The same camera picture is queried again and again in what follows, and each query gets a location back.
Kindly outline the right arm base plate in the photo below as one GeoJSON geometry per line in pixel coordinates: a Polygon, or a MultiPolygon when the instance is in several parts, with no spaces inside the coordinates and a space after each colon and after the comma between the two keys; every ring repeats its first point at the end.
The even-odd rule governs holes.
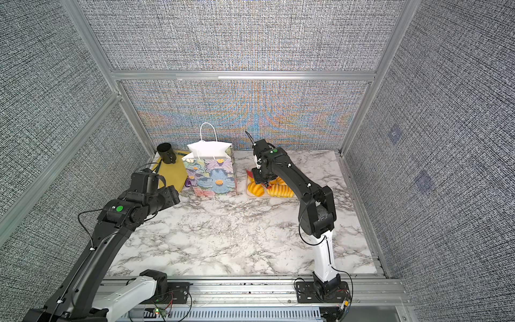
{"type": "Polygon", "coordinates": [[[298,279],[294,281],[294,290],[301,304],[343,303],[351,300],[351,291],[346,282],[324,288],[315,282],[298,279]]]}

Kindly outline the yellow striped bread top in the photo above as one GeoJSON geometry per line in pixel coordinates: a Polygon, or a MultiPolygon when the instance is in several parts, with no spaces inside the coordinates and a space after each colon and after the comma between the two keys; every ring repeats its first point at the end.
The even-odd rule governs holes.
{"type": "Polygon", "coordinates": [[[271,185],[281,185],[281,186],[286,185],[285,181],[280,177],[275,178],[274,180],[270,181],[269,183],[271,185]]]}

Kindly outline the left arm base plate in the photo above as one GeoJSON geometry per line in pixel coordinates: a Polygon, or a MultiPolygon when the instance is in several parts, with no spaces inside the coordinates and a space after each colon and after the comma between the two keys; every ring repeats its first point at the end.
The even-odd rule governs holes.
{"type": "Polygon", "coordinates": [[[189,291],[190,283],[188,282],[168,282],[168,288],[165,291],[157,289],[156,294],[147,302],[158,305],[187,304],[189,291]]]}

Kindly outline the floral paper gift bag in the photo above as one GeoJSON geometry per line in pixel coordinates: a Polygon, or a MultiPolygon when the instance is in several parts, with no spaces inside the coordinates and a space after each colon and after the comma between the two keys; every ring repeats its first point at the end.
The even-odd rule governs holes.
{"type": "Polygon", "coordinates": [[[233,144],[220,141],[212,124],[204,122],[199,129],[200,140],[189,144],[189,154],[182,158],[190,186],[198,197],[236,195],[233,144]],[[203,128],[211,127],[215,139],[203,138],[203,128]]]}

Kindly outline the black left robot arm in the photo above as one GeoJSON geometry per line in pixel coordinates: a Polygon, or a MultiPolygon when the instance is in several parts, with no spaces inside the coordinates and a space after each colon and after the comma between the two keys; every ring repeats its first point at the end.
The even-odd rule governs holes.
{"type": "Polygon", "coordinates": [[[95,295],[122,245],[147,217],[179,204],[173,186],[159,187],[164,177],[150,169],[134,172],[129,189],[109,201],[84,249],[59,289],[43,308],[30,309],[24,321],[107,321],[112,309],[95,308],[95,295]]]}

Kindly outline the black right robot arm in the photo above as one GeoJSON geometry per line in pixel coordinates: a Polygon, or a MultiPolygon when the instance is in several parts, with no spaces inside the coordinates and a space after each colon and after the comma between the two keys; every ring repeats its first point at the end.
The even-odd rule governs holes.
{"type": "Polygon", "coordinates": [[[333,191],[307,177],[287,152],[265,139],[252,142],[256,167],[254,182],[271,189],[271,183],[281,178],[299,200],[298,229],[301,240],[314,251],[312,273],[317,296],[325,299],[340,289],[341,275],[334,268],[333,231],[337,219],[333,191]]]}

